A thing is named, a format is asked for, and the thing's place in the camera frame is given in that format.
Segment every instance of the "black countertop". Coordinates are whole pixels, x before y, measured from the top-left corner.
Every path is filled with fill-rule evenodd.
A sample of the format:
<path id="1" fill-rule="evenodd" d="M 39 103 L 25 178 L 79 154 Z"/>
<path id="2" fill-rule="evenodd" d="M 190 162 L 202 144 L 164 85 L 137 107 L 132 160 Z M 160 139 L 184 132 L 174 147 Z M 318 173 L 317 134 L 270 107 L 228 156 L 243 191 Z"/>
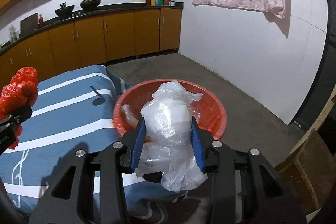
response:
<path id="1" fill-rule="evenodd" d="M 183 2 L 176 2 L 174 7 L 170 6 L 146 6 L 144 2 L 136 2 L 136 3 L 121 3 L 121 4 L 110 4 L 110 5 L 102 5 L 98 6 L 97 10 L 93 12 L 87 12 L 84 10 L 78 10 L 72 13 L 71 17 L 68 17 L 66 19 L 61 19 L 60 17 L 54 17 L 52 19 L 46 20 L 44 22 L 44 26 L 42 28 L 38 28 L 35 31 L 31 32 L 28 35 L 25 35 L 23 37 L 20 37 L 18 40 L 16 40 L 13 43 L 7 44 L 7 46 L 2 47 L 0 50 L 0 56 L 3 55 L 5 52 L 8 52 L 12 47 L 14 47 L 16 44 L 20 43 L 21 41 L 32 37 L 33 35 L 36 35 L 40 32 L 47 31 L 49 29 L 52 29 L 58 25 L 62 25 L 68 22 L 76 21 L 79 19 L 83 19 L 86 17 L 94 17 L 99 15 L 108 14 L 111 12 L 119 12 L 119 11 L 127 11 L 127 10 L 152 10 L 152 9 L 160 9 L 160 8 L 170 8 L 170 9 L 183 9 Z"/>

